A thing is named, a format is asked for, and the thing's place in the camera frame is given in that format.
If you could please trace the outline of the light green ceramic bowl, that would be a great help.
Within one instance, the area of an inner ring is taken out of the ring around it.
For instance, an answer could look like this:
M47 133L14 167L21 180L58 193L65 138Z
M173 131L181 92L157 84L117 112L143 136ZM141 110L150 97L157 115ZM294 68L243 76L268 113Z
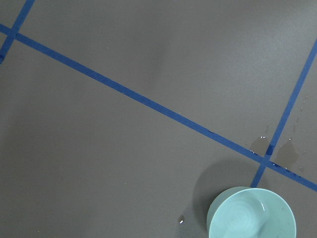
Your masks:
M263 188L237 186L210 204L206 227L210 238L295 238L297 226L289 204Z

